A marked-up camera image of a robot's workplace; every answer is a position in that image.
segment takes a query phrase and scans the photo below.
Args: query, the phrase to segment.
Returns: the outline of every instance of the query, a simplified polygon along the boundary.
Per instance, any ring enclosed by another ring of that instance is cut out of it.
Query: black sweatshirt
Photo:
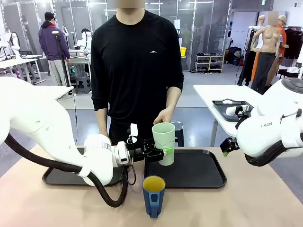
[[[91,87],[95,111],[110,105],[120,123],[151,124],[166,108],[169,87],[183,88],[180,46],[174,25],[145,11],[136,25],[113,16],[91,44]]]

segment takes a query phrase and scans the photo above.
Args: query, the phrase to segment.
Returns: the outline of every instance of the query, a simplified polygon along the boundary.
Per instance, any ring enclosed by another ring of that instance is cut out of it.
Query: shoe rack
[[[195,70],[196,73],[198,71],[220,71],[222,72],[224,64],[224,55],[208,55],[208,56],[198,56],[196,55],[196,61],[195,61]],[[211,69],[211,66],[213,65],[220,65],[220,68],[217,69]]]

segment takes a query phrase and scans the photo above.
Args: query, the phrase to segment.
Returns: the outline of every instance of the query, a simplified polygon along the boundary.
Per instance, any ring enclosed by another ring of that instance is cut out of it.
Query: black tray on table
[[[162,177],[166,188],[220,188],[227,182],[216,156],[198,149],[176,149],[170,166],[145,160],[144,177],[151,175]]]
[[[219,111],[219,113],[221,114],[221,116],[227,120],[228,122],[238,122],[239,118],[234,114],[234,115],[227,115],[226,114],[226,109],[229,107],[235,107],[238,105],[248,105],[248,111],[251,111],[254,107],[252,105],[250,105],[248,102],[246,101],[234,101],[232,99],[224,99],[221,101],[213,101],[214,106],[216,107],[216,109]]]
[[[78,148],[78,151],[83,154],[84,148]],[[122,167],[114,168],[113,179],[105,187],[112,186],[122,179]],[[88,185],[82,177],[74,173],[64,172],[59,169],[49,168],[43,175],[42,180],[46,184],[55,185]]]

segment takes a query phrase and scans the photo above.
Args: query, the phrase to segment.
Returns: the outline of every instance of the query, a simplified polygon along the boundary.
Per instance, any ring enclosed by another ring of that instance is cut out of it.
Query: green clip
[[[165,148],[163,152],[167,155],[174,153],[174,148]]]

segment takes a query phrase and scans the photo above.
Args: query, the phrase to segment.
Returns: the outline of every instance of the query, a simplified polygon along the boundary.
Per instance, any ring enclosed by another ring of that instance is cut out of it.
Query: blue cup
[[[142,183],[146,213],[157,218],[162,210],[165,181],[158,176],[148,176]]]

